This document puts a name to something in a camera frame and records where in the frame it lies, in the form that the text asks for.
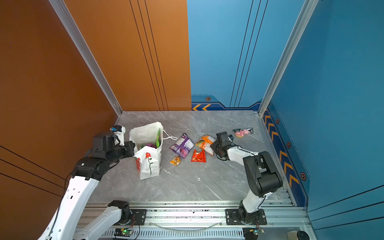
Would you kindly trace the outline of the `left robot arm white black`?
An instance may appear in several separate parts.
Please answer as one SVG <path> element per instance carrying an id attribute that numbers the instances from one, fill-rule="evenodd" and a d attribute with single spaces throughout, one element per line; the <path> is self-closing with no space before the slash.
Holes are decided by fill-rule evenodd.
<path id="1" fill-rule="evenodd" d="M 86 204 L 102 177 L 121 159 L 134 156 L 135 144 L 124 141 L 126 130 L 113 126 L 110 132 L 97 134 L 93 147 L 71 172 L 69 185 L 40 240 L 73 240 Z"/>

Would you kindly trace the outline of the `large green Lays chip bag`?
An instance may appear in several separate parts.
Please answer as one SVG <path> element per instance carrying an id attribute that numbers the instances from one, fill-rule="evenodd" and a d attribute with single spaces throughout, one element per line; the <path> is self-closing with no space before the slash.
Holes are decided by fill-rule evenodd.
<path id="1" fill-rule="evenodd" d="M 155 143 L 156 143 L 157 149 L 161 146 L 161 142 L 162 142 L 161 135 L 162 135 L 162 130 L 158 129 L 157 134 L 156 134 L 156 138 L 155 138 Z"/>

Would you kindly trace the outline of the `purple small snack packet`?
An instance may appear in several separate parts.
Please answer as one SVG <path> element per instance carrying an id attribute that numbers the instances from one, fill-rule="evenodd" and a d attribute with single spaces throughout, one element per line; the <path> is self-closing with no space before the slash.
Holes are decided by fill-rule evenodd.
<path id="1" fill-rule="evenodd" d="M 185 159 L 190 153 L 191 149 L 194 147 L 194 143 L 188 137 L 186 133 L 176 140 L 176 142 L 170 146 L 170 149 L 178 154 L 180 157 Z"/>

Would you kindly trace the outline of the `white paper bag with flowers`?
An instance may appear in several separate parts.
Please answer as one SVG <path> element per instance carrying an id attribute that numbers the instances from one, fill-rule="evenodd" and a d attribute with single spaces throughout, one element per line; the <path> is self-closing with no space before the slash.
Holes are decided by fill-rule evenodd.
<path id="1" fill-rule="evenodd" d="M 158 149 L 145 147 L 141 149 L 142 145 L 155 143 L 155 138 L 158 129 L 162 130 L 161 146 Z M 163 125 L 160 122 L 151 123 L 142 127 L 137 127 L 130 130 L 130 141 L 136 144 L 134 158 L 139 173 L 140 180 L 145 180 L 160 175 L 161 156 L 164 143 L 163 134 L 165 132 Z"/>

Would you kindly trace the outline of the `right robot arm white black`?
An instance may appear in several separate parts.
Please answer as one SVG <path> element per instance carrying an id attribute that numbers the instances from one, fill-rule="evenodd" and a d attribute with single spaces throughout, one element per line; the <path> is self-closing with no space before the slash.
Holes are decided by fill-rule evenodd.
<path id="1" fill-rule="evenodd" d="M 283 179 L 270 153 L 246 150 L 234 144 L 226 132 L 217 133 L 212 148 L 219 160 L 236 162 L 244 167 L 250 188 L 237 209 L 226 210 L 227 225 L 266 225 L 267 217 L 261 206 L 283 186 Z"/>

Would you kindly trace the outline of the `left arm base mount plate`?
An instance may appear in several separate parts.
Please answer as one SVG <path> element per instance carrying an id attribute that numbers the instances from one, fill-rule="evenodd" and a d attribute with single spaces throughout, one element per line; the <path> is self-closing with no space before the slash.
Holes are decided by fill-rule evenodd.
<path id="1" fill-rule="evenodd" d="M 132 226 L 139 225 L 143 226 L 145 224 L 147 217 L 146 209 L 131 209 L 131 215 L 126 219 L 121 219 L 118 221 L 118 225 L 120 226 Z"/>

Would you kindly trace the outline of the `magenta purple snack bag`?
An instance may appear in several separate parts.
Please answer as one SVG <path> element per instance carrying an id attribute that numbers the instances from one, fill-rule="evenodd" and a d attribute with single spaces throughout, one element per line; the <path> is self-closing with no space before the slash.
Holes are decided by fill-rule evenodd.
<path id="1" fill-rule="evenodd" d="M 143 149 L 143 148 L 145 148 L 145 147 L 149 147 L 149 148 L 156 149 L 156 148 L 157 148 L 157 145 L 156 145 L 156 144 L 153 144 L 153 143 L 149 143 L 149 144 L 146 144 L 146 145 L 142 145 L 142 146 L 141 146 L 141 149 Z"/>

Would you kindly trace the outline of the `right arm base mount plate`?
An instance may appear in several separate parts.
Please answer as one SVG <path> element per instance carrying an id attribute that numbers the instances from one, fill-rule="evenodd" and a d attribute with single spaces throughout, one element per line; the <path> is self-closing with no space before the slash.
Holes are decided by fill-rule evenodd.
<path id="1" fill-rule="evenodd" d="M 263 209 L 254 213 L 247 213 L 243 209 L 226 209 L 227 225 L 267 225 L 267 217 Z"/>

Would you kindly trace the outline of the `orange snack packet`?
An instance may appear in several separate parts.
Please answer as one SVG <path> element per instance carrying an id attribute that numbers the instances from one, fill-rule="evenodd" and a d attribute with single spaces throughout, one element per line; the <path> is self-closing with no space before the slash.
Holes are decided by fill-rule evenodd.
<path id="1" fill-rule="evenodd" d="M 213 138 L 210 135 L 204 135 L 201 137 L 201 139 L 195 144 L 198 148 L 204 150 L 211 156 L 214 155 L 214 150 L 212 149 L 211 145 L 216 141 L 215 138 Z"/>

